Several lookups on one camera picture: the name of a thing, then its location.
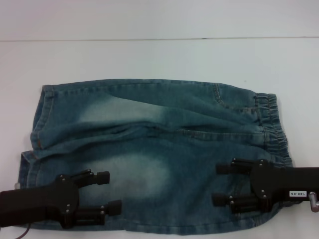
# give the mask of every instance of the cable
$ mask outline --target cable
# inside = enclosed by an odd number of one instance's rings
[[[24,237],[30,230],[30,227],[31,227],[31,223],[28,224],[26,231],[21,236],[17,237],[16,239],[21,239],[22,237]]]

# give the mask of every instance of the label sticker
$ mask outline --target label sticker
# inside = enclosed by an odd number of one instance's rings
[[[307,191],[289,191],[290,197],[306,197]]]

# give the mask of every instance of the jeans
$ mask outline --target jeans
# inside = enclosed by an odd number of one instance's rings
[[[116,79],[43,86],[23,152],[22,188],[59,174],[109,171],[110,184],[80,189],[80,206],[122,200],[104,226],[158,234],[223,233],[258,226],[270,213],[231,214],[211,194],[250,192],[245,175],[216,175],[216,163],[266,159],[292,166],[276,95],[217,83]],[[32,224],[61,230],[57,222]]]

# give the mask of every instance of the elastic waistband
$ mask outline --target elastic waistband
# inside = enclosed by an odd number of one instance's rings
[[[274,94],[256,94],[257,114],[265,131],[265,147],[272,155],[281,157],[276,164],[292,167],[288,153],[288,141],[281,127],[277,97]]]

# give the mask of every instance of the blue denim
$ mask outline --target blue denim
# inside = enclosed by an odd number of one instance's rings
[[[80,205],[122,200],[120,216],[104,226],[72,230],[128,230],[211,234],[243,230],[270,213],[231,214],[214,207],[212,193],[250,192],[245,175],[216,175],[216,163],[266,159],[292,166],[276,95],[229,85],[174,80],[116,79],[43,86],[22,153],[22,188],[59,174],[109,171],[110,184],[80,189]],[[33,228],[61,230],[59,223]]]

